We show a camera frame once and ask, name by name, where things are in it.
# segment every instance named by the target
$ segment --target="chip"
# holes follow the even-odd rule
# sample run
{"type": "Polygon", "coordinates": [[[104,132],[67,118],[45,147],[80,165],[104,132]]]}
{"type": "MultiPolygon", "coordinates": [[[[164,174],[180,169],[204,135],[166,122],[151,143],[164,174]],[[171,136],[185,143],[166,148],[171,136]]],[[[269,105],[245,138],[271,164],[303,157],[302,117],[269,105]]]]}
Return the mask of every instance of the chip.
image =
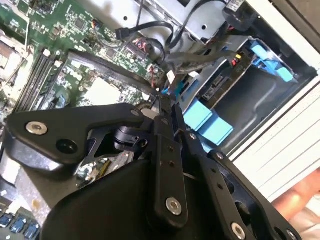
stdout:
{"type": "Polygon", "coordinates": [[[75,21],[75,24],[74,24],[78,29],[82,30],[85,26],[85,22],[83,20],[81,20],[80,18],[78,18],[76,21],[75,21]]]}
{"type": "Polygon", "coordinates": [[[108,49],[105,54],[112,59],[117,54],[117,52],[114,49],[108,49]]]}

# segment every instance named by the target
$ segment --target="green circuit board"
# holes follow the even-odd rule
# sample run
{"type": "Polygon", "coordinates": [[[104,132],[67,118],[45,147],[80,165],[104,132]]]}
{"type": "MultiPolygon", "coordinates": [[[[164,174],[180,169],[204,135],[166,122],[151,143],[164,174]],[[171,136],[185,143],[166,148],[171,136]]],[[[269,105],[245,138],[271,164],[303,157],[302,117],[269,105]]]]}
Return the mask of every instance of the green circuit board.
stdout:
{"type": "MultiPolygon", "coordinates": [[[[75,0],[8,0],[8,3],[0,4],[0,29],[22,44],[33,46],[34,59],[46,49],[56,61],[63,63],[60,67],[54,66],[49,75],[59,71],[59,76],[64,77],[53,89],[56,94],[68,95],[73,106],[81,106],[78,101],[83,99],[82,96],[92,86],[93,77],[99,77],[99,74],[84,66],[75,67],[67,59],[69,49],[88,52],[103,58],[143,77],[150,83],[164,76],[164,71],[148,57],[144,59],[136,57],[126,47],[113,49],[100,44],[97,38],[114,45],[120,45],[121,42],[116,40],[112,29],[87,12],[75,0]],[[19,11],[19,14],[12,9],[12,6],[19,11]],[[98,36],[92,27],[93,21],[99,25],[98,36]],[[158,71],[150,71],[154,68],[158,68],[158,71]]],[[[47,81],[41,92],[44,93],[48,88],[47,81]]],[[[135,94],[138,97],[122,97],[123,102],[127,99],[140,98],[140,92],[135,94]]]]}

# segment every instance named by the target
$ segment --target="connector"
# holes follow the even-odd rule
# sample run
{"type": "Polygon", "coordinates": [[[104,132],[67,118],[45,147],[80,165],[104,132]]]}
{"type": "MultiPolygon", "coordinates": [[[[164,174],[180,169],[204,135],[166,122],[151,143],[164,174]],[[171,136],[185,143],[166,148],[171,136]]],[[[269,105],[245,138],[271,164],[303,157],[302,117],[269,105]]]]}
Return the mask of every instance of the connector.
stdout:
{"type": "Polygon", "coordinates": [[[131,32],[129,28],[118,28],[115,30],[116,39],[118,40],[124,40],[128,37],[130,37],[131,32]]]}

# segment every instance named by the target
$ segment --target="motherboard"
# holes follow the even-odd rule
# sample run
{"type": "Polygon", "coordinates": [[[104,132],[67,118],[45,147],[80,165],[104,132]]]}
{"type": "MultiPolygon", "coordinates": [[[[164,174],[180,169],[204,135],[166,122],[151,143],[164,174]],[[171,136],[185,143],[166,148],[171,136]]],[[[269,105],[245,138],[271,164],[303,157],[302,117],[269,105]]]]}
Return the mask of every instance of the motherboard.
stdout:
{"type": "Polygon", "coordinates": [[[117,41],[108,23],[75,0],[0,0],[0,43],[2,123],[12,112],[136,105],[148,99],[138,89],[69,59],[70,49],[107,60],[150,85],[165,75],[139,44],[117,41]]]}

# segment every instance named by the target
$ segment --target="blue tab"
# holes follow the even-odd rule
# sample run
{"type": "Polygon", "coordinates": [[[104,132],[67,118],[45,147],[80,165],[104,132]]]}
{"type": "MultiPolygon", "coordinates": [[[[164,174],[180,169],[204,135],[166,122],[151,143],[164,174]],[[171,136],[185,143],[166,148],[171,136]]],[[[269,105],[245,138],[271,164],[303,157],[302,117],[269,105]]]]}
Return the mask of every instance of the blue tab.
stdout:
{"type": "Polygon", "coordinates": [[[184,114],[184,121],[190,128],[198,131],[212,115],[213,113],[198,99],[194,99],[184,114]]]}
{"type": "Polygon", "coordinates": [[[198,131],[209,141],[219,146],[232,132],[234,128],[214,113],[213,116],[198,131]]]}

